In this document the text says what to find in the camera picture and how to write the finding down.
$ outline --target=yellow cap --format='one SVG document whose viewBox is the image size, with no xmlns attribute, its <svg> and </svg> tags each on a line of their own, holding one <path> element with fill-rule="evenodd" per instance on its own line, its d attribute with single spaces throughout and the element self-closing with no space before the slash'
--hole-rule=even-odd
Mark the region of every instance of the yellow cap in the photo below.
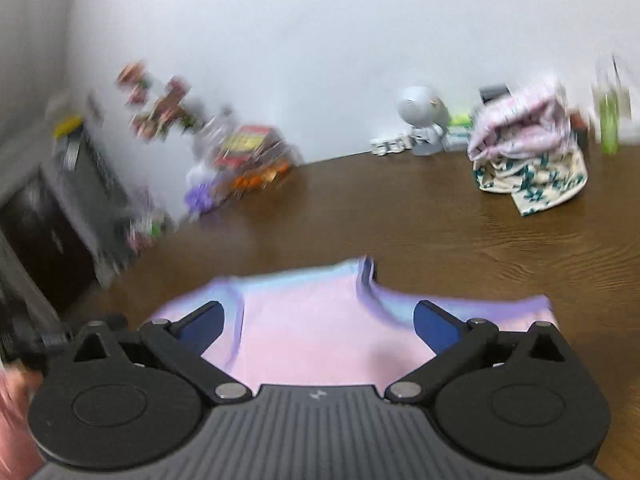
<svg viewBox="0 0 640 480">
<path fill-rule="evenodd" d="M 82 116 L 80 115 L 69 116 L 53 129 L 53 136 L 56 139 L 59 139 L 60 137 L 64 137 L 65 135 L 70 134 L 79 126 L 82 126 Z"/>
</svg>

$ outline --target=silver screw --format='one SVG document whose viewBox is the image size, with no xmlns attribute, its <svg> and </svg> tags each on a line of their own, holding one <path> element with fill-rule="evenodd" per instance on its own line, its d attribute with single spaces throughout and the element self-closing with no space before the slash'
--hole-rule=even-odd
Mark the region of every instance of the silver screw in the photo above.
<svg viewBox="0 0 640 480">
<path fill-rule="evenodd" d="M 399 383 L 392 384 L 390 390 L 398 399 L 413 399 L 420 395 L 422 388 L 420 384 L 400 381 Z"/>
<path fill-rule="evenodd" d="M 224 383 L 216 388 L 216 395 L 220 399 L 239 399 L 246 394 L 246 387 L 240 383 Z"/>
</svg>

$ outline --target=white logo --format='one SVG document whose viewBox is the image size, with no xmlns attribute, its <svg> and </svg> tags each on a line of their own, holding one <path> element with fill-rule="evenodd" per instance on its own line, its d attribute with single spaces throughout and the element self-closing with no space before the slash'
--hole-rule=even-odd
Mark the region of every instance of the white logo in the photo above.
<svg viewBox="0 0 640 480">
<path fill-rule="evenodd" d="M 309 397 L 311 397 L 314 400 L 321 400 L 323 397 L 327 396 L 327 392 L 324 392 L 322 390 L 318 390 L 313 394 L 309 394 Z"/>
</svg>

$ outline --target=green patterned cloth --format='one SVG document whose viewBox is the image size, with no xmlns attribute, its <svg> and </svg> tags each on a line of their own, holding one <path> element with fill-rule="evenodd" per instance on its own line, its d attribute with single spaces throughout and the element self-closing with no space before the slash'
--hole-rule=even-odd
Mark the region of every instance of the green patterned cloth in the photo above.
<svg viewBox="0 0 640 480">
<path fill-rule="evenodd" d="M 528 216 L 577 195 L 587 184 L 587 167 L 582 152 L 575 148 L 565 155 L 477 160 L 474 178 L 482 191 L 510 193 L 520 214 Z"/>
</svg>

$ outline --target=white wall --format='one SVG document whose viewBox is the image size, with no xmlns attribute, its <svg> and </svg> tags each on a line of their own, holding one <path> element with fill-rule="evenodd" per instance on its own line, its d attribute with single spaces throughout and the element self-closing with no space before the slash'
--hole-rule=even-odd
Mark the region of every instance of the white wall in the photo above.
<svg viewBox="0 0 640 480">
<path fill-rule="evenodd" d="M 66 87 L 71 0 L 0 0 L 0 139 L 39 120 Z"/>
<path fill-rule="evenodd" d="M 396 95 L 417 82 L 464 111 L 479 86 L 555 72 L 588 105 L 599 55 L 639 59 L 638 9 L 640 0 L 76 0 L 69 67 L 76 100 L 93 90 L 107 113 L 97 137 L 126 184 L 149 183 L 180 216 L 189 142 L 133 139 L 113 85 L 130 60 L 184 75 L 210 110 L 231 102 L 245 121 L 276 124 L 313 161 L 401 128 Z"/>
</svg>

